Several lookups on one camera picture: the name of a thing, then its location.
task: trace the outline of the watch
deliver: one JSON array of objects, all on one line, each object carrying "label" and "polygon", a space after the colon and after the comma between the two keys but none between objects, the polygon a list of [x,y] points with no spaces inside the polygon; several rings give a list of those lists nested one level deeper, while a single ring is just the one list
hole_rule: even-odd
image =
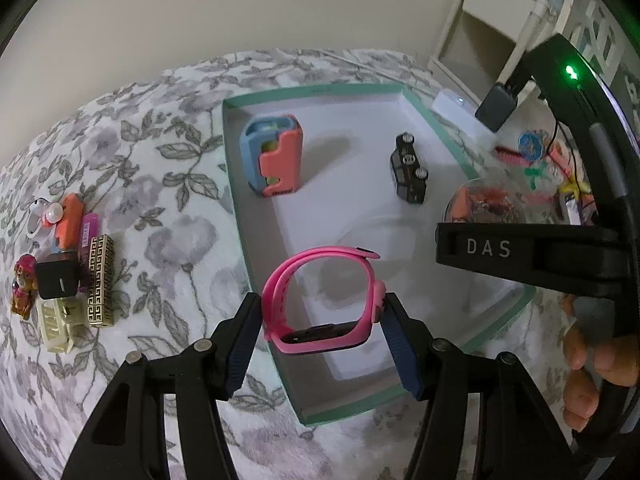
[{"label": "watch", "polygon": [[[327,246],[309,249],[290,257],[269,277],[262,290],[262,318],[264,338],[285,354],[311,354],[353,348],[364,343],[371,334],[374,323],[382,314],[386,293],[384,282],[376,280],[369,259],[380,256],[366,249]],[[287,290],[293,274],[301,266],[318,258],[347,258],[358,262],[367,273],[369,285],[364,311],[357,321],[323,324],[304,330],[294,330],[287,325],[285,306]]]}]

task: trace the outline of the black toy car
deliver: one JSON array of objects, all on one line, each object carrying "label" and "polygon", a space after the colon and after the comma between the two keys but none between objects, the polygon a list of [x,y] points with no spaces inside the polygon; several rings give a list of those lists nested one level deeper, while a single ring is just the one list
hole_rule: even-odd
[{"label": "black toy car", "polygon": [[422,204],[429,171],[420,165],[415,155],[414,140],[414,136],[408,132],[396,137],[396,150],[391,154],[391,171],[396,181],[396,194],[409,204]]}]

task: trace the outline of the green led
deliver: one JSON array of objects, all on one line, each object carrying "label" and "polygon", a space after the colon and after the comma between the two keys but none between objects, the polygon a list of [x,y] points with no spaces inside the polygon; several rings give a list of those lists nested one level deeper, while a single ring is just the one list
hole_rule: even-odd
[{"label": "green led", "polygon": [[572,67],[571,65],[567,65],[564,70],[568,73],[571,79],[578,79],[578,75],[577,73],[575,73],[574,67]]}]

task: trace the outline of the paw patrol figurine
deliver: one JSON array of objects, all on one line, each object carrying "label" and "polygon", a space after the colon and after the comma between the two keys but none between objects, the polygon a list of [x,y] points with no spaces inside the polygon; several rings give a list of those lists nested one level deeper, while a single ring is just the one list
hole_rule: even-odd
[{"label": "paw patrol figurine", "polygon": [[29,319],[33,306],[34,291],[38,290],[35,275],[36,259],[30,254],[23,254],[14,265],[14,282],[12,283],[11,312]]}]

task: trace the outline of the floral bedspread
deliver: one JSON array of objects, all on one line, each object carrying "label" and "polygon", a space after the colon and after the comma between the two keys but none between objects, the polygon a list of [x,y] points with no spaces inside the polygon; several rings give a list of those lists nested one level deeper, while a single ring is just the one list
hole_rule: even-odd
[{"label": "floral bedspread", "polygon": [[[241,52],[165,71],[105,94],[39,135],[0,173],[0,417],[34,471],[58,480],[82,426],[124,356],[180,352],[233,315],[248,290],[222,147],[221,103],[232,95],[302,84],[389,82],[438,90],[413,59],[381,50]],[[421,97],[429,103],[426,94]],[[504,171],[447,126],[480,173]],[[38,197],[78,193],[116,242],[116,325],[84,329],[70,354],[48,353],[34,314],[9,313],[12,267],[46,244],[25,236]],[[559,415],[566,329],[552,292],[482,350],[516,352]],[[219,403],[240,478],[402,478],[424,407],[408,396],[348,420],[305,428],[289,406],[263,341],[230,402]],[[476,437],[470,400],[460,464],[470,479]],[[175,399],[166,399],[174,480],[184,478]]]}]

